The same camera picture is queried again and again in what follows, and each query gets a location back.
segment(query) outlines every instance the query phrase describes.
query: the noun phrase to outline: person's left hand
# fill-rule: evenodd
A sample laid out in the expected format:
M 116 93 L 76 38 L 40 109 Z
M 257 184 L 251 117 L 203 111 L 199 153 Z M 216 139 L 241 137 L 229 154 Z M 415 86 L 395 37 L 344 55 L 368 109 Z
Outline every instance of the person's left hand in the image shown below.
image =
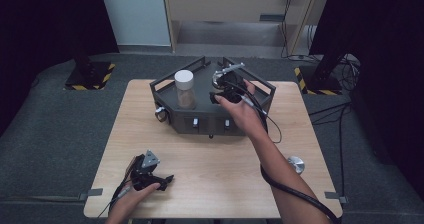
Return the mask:
M 132 159 L 130 164 L 127 167 L 127 171 L 132 166 L 135 158 Z M 136 191 L 132 186 L 130 177 L 127 177 L 126 184 L 122 187 L 121 191 L 127 187 L 130 187 L 130 190 L 125 194 L 121 199 L 116 201 L 112 210 L 109 212 L 109 216 L 106 220 L 106 223 L 122 223 L 137 207 L 138 203 L 144 200 L 147 196 L 153 193 L 156 189 L 160 187 L 160 183 L 153 183 L 150 186 L 147 186 L 143 190 Z

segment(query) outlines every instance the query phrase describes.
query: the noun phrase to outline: wooden table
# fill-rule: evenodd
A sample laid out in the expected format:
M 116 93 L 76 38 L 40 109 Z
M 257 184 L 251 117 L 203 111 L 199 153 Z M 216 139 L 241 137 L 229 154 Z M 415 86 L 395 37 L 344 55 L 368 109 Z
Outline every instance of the wooden table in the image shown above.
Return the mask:
M 150 91 L 151 80 L 129 82 L 106 145 L 92 188 L 101 196 L 88 198 L 87 217 L 97 217 L 111 200 L 134 156 L 150 149 L 160 160 L 154 174 L 175 175 L 166 191 L 143 201 L 133 218 L 279 218 L 269 185 L 262 179 L 259 161 L 247 137 L 177 134 L 160 123 Z M 277 87 L 270 117 L 282 131 L 277 144 L 286 156 L 299 156 L 306 164 L 302 177 L 318 199 L 336 216 L 342 215 L 335 192 L 297 84 L 271 82 Z M 269 123 L 273 140 L 279 135 Z

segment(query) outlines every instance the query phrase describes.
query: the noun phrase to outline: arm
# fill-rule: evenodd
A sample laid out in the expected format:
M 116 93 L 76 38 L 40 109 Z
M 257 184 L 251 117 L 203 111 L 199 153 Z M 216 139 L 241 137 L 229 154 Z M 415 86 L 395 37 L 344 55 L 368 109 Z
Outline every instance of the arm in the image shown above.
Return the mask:
M 249 92 L 253 93 L 254 86 L 249 82 L 246 82 L 246 85 Z M 269 138 L 256 110 L 243 101 L 234 104 L 221 96 L 215 98 L 252 141 L 261 165 L 273 180 L 316 198 Z M 328 218 L 309 203 L 274 187 L 271 189 L 283 223 L 329 223 Z

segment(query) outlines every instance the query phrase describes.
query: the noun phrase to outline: white wall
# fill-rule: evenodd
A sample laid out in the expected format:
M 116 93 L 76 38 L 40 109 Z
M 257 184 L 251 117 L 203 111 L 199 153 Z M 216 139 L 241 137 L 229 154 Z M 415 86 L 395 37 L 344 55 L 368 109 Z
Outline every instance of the white wall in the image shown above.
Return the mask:
M 171 46 L 164 0 L 104 0 L 118 45 Z

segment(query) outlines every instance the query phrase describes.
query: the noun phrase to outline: metal bracket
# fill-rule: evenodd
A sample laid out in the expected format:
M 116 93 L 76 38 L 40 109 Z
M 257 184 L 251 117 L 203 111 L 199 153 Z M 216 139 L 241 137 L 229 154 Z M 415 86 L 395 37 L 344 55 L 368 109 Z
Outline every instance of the metal bracket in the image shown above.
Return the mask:
M 341 204 L 349 203 L 349 200 L 346 196 L 340 196 L 336 192 L 324 192 L 325 198 L 327 199 L 338 199 Z
M 89 196 L 101 196 L 103 194 L 103 188 L 90 189 L 87 192 L 81 192 L 78 195 L 78 200 L 86 201 Z
M 152 151 L 147 150 L 146 156 L 144 157 L 142 167 L 146 168 L 149 166 L 157 165 L 160 163 L 160 160 L 153 154 Z

